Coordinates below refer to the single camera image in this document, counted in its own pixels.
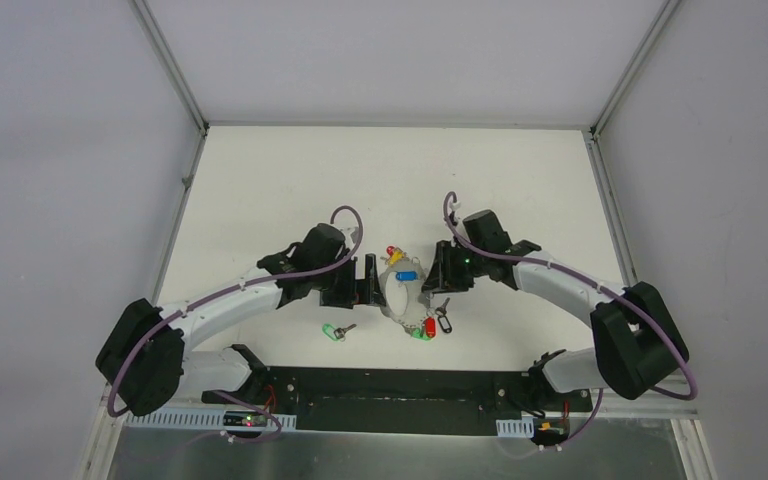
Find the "large green tag key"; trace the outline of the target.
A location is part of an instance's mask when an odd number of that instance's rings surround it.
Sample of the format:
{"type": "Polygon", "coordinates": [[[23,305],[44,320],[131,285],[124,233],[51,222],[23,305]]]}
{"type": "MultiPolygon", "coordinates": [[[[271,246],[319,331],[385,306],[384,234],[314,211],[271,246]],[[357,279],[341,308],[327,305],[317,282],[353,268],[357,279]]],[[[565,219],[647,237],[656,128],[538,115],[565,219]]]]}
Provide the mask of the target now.
{"type": "Polygon", "coordinates": [[[436,337],[435,332],[429,333],[424,328],[417,328],[411,332],[411,337],[422,341],[431,341],[436,337]]]}

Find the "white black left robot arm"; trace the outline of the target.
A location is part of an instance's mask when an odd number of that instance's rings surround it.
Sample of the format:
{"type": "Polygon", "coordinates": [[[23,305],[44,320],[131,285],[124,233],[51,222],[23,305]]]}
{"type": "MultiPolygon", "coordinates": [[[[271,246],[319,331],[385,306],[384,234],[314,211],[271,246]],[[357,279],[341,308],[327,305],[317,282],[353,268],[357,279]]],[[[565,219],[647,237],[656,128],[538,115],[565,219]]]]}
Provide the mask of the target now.
{"type": "Polygon", "coordinates": [[[257,402],[265,378],[239,347],[202,351],[215,335],[255,316],[276,311],[318,292],[324,307],[351,309],[383,304],[378,260],[364,257],[364,275],[354,255],[360,232],[319,223],[300,242],[260,259],[216,291],[194,300],[154,306],[131,302],[95,359],[111,396],[135,416],[145,416],[175,398],[208,391],[229,392],[241,404],[257,402]]]}

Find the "black robot base mount plate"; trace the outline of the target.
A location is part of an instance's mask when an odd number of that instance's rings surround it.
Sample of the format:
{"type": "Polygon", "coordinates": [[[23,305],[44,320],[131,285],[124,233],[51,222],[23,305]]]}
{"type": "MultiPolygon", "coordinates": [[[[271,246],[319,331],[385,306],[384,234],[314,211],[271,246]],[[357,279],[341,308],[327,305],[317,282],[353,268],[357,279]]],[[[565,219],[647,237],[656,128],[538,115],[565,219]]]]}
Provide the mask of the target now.
{"type": "Polygon", "coordinates": [[[263,367],[232,395],[274,400],[298,430],[360,433],[491,436],[499,420],[593,406],[583,391],[541,393],[526,374],[504,371],[263,367]]]}

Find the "large blue tag keys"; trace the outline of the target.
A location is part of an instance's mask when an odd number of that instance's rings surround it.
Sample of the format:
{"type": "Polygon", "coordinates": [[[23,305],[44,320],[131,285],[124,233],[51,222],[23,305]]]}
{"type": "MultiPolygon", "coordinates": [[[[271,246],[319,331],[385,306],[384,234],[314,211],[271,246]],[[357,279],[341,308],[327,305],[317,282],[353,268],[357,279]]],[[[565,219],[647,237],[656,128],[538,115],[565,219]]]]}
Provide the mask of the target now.
{"type": "Polygon", "coordinates": [[[396,280],[399,282],[411,282],[419,279],[420,275],[417,271],[397,271],[395,274],[396,280]]]}

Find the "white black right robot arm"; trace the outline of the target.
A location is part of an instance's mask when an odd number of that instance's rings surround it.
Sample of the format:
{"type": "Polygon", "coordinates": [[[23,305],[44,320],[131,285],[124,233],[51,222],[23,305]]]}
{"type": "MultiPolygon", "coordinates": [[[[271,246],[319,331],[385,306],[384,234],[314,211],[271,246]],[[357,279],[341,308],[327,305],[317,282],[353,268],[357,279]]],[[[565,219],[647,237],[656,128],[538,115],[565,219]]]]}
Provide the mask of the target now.
{"type": "Polygon", "coordinates": [[[443,220],[453,238],[437,243],[424,291],[466,292],[486,277],[551,303],[591,332],[591,347],[548,352],[528,368],[533,405],[550,410],[567,393],[590,389],[610,389],[627,400],[647,392],[683,401],[698,396],[688,348],[656,287],[605,282],[533,242],[513,242],[488,209],[459,220],[446,201],[443,220]]]}

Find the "black fob key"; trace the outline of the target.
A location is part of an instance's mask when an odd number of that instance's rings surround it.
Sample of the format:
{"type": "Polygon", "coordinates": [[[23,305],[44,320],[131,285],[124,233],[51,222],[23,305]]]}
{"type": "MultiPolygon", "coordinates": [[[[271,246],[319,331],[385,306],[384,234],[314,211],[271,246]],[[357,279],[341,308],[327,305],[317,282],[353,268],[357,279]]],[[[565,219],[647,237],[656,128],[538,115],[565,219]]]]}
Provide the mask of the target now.
{"type": "Polygon", "coordinates": [[[453,326],[448,318],[448,305],[450,298],[446,298],[442,304],[435,308],[435,315],[440,330],[444,334],[451,334],[453,332],[453,326]]]}

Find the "red tag key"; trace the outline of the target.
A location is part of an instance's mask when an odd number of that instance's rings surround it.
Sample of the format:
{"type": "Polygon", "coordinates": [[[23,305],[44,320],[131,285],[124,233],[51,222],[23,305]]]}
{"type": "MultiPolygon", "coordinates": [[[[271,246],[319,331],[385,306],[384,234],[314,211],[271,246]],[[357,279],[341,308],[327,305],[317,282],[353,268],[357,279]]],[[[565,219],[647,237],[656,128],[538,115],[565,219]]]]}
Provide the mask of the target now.
{"type": "Polygon", "coordinates": [[[423,335],[425,338],[432,339],[436,336],[436,321],[432,317],[425,319],[423,323],[423,335]]]}

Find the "yellow tag key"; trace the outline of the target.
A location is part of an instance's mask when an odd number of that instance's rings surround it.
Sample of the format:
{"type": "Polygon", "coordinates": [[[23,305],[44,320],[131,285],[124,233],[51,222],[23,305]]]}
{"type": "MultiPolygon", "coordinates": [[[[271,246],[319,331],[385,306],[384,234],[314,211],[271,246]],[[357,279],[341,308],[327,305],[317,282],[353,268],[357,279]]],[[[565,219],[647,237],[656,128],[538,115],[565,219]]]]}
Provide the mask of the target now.
{"type": "Polygon", "coordinates": [[[386,249],[386,253],[387,253],[386,264],[388,266],[393,266],[396,263],[409,258],[409,256],[406,254],[404,250],[394,245],[388,246],[386,249]]]}

